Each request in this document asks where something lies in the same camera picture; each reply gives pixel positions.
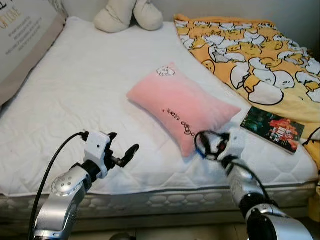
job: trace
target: floor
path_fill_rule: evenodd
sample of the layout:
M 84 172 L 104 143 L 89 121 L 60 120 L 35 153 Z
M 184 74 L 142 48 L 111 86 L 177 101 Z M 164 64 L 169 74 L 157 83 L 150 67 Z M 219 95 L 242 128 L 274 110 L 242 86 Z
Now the floor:
M 301 219 L 313 240 L 320 240 L 320 224 Z M 121 231 L 74 233 L 71 240 L 109 240 Z M 188 227 L 142 228 L 125 231 L 137 240 L 247 240 L 245 224 L 215 224 Z

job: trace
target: bed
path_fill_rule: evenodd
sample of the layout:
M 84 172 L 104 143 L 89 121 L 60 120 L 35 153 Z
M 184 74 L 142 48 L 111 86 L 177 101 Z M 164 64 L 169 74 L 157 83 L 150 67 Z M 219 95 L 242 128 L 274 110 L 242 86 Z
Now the bed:
M 3 229 L 26 232 L 50 158 L 67 137 L 83 129 L 118 133 L 112 144 L 117 157 L 136 143 L 140 150 L 126 168 L 115 167 L 92 186 L 80 205 L 75 231 L 242 221 L 222 168 L 197 154 L 182 158 L 163 126 L 126 98 L 139 80 L 170 62 L 210 94 L 241 108 L 222 132 L 240 125 L 251 106 L 186 51 L 173 23 L 154 32 L 133 26 L 106 34 L 91 22 L 68 18 L 0 113 Z M 290 155 L 249 133 L 245 138 L 241 157 L 272 198 L 293 217 L 306 216 L 318 179 L 307 151 L 299 145 Z M 83 157 L 84 143 L 70 142 L 54 164 L 44 194 L 57 175 Z

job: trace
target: pillow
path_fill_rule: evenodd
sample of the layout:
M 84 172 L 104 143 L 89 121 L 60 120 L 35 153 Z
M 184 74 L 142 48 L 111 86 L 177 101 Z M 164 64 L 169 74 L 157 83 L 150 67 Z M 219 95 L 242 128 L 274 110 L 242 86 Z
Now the pillow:
M 0 20 L 0 106 L 16 94 L 65 23 L 48 1 L 1 3 L 4 17 Z
M 218 130 L 241 110 L 203 91 L 174 63 L 149 74 L 127 97 L 163 123 L 178 142 L 183 157 L 195 151 L 198 132 Z

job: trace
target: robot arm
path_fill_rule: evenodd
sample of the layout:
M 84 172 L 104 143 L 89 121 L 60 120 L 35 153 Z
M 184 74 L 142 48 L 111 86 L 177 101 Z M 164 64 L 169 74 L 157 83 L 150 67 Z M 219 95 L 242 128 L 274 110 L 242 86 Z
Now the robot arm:
M 249 240 L 312 240 L 301 222 L 282 212 L 269 198 L 258 177 L 240 159 L 245 142 L 241 130 L 233 128 L 229 134 L 218 136 L 218 154 L 211 153 L 210 140 L 200 136 L 205 148 L 202 155 L 211 153 L 211 160 L 220 161 L 224 168 L 233 201 L 245 218 Z
M 110 145 L 116 133 L 90 132 L 86 139 L 84 163 L 75 164 L 52 183 L 49 198 L 42 206 L 34 227 L 34 239 L 68 239 L 77 208 L 97 178 L 103 179 L 115 165 L 124 168 L 134 157 L 139 145 L 132 146 L 124 158 L 113 157 Z

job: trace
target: beige pillow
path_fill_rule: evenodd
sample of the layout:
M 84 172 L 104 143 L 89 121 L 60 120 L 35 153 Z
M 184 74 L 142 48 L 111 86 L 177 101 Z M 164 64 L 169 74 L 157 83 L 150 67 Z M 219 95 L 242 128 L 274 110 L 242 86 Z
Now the beige pillow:
M 44 0 L 2 0 L 0 15 L 1 106 L 51 47 L 65 19 Z

